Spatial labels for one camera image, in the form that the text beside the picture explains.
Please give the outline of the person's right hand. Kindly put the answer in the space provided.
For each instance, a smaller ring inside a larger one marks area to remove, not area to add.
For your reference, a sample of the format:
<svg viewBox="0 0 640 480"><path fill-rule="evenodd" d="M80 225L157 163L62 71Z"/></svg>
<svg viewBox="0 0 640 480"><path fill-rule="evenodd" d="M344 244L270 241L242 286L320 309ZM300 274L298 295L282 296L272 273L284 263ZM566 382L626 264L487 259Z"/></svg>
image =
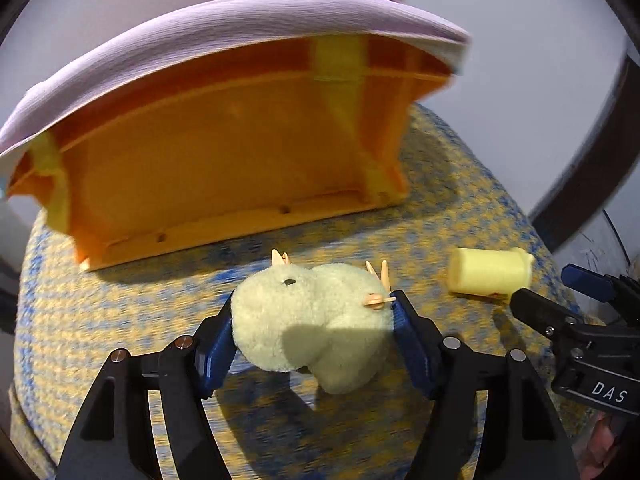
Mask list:
<svg viewBox="0 0 640 480"><path fill-rule="evenodd" d="M639 478L639 419L599 413L578 460L581 479Z"/></svg>

